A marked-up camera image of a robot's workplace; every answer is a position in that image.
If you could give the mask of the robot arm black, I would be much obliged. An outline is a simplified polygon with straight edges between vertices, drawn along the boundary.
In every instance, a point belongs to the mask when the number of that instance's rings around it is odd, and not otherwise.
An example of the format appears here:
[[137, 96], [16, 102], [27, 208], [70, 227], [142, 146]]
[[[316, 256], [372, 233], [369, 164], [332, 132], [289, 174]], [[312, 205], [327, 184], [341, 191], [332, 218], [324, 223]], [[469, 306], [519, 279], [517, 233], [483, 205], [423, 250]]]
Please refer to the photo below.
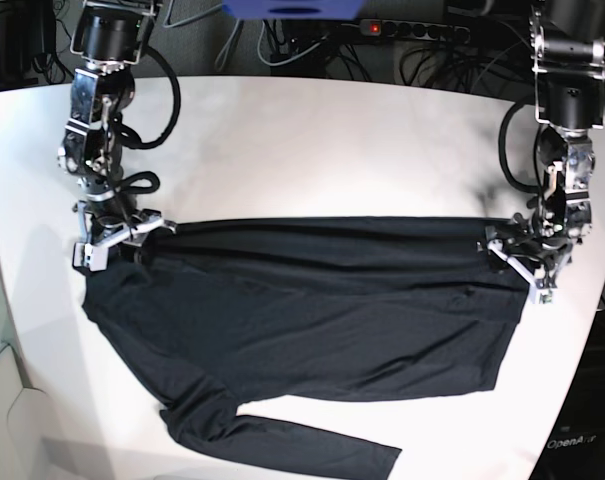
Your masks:
[[[573, 249], [592, 229], [589, 183], [596, 156], [589, 133], [605, 124], [605, 1], [543, 1], [530, 16], [535, 92], [514, 103], [498, 133], [507, 182], [532, 196], [532, 215], [490, 227], [483, 249], [529, 284], [536, 304], [549, 304]], [[514, 115], [535, 105], [534, 185], [508, 167], [506, 140]]]
[[[86, 1], [72, 37], [71, 51], [84, 65], [71, 83], [58, 164], [77, 178], [84, 194], [75, 206], [81, 236], [72, 257], [74, 269], [84, 274], [106, 270], [121, 244], [139, 247], [151, 232], [177, 228], [162, 213], [137, 206], [138, 196], [159, 189], [158, 176], [151, 171], [125, 176], [121, 166], [124, 150], [161, 146], [181, 111], [177, 75], [149, 44], [161, 6], [159, 1]], [[123, 111], [135, 97], [131, 68], [145, 57], [163, 70], [172, 92], [168, 124], [152, 141], [143, 141], [123, 122]]]

